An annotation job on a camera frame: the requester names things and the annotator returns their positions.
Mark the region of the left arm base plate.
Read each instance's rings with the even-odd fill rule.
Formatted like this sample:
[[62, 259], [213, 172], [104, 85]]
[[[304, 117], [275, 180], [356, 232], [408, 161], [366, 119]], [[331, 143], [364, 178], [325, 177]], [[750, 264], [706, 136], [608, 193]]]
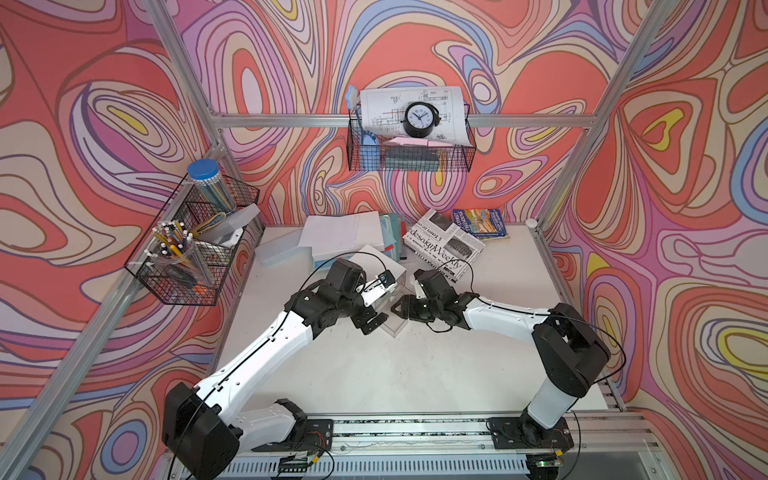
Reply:
[[323, 452], [332, 447], [334, 421], [308, 419], [299, 421], [282, 442], [271, 442], [255, 447], [252, 452], [307, 451]]

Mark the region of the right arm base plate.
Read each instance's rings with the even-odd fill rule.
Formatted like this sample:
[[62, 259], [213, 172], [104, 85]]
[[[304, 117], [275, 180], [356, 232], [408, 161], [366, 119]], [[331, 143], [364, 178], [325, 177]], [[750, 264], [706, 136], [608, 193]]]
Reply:
[[574, 440], [564, 417], [553, 428], [544, 428], [527, 414], [491, 417], [486, 427], [496, 450], [545, 449], [566, 452]]

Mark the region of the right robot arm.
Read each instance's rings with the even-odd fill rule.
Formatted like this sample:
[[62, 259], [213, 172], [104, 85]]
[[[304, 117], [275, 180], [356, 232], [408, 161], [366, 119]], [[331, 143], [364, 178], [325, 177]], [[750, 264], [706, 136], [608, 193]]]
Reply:
[[416, 292], [398, 299], [392, 313], [404, 320], [500, 334], [532, 344], [547, 375], [518, 420], [529, 444], [555, 430], [586, 396], [610, 358], [608, 346], [569, 304], [531, 309], [494, 302], [473, 291], [458, 293], [437, 269], [415, 273]]

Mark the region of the white three-drawer box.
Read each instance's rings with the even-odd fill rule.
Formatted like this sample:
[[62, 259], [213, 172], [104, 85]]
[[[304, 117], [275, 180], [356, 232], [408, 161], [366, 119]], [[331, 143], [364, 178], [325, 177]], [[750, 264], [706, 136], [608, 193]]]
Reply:
[[364, 305], [372, 307], [377, 313], [388, 315], [377, 330], [383, 330], [395, 338], [405, 327], [406, 321], [392, 313], [390, 308], [406, 293], [406, 269], [370, 245], [353, 254], [350, 261], [360, 266], [365, 273], [366, 280], [358, 289]]

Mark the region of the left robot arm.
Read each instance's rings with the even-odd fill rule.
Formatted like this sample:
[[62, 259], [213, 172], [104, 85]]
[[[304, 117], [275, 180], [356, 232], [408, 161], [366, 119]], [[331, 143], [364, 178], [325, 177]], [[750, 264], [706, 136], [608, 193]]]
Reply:
[[386, 320], [374, 305], [397, 283], [388, 267], [369, 277], [342, 257], [326, 264], [326, 276], [307, 278], [274, 322], [233, 360], [195, 386], [179, 383], [166, 395], [162, 441], [171, 462], [183, 465], [189, 478], [215, 479], [237, 455], [265, 446], [321, 449], [320, 441], [304, 443], [307, 416], [294, 402], [243, 408], [280, 365], [338, 319], [348, 317], [361, 330]]

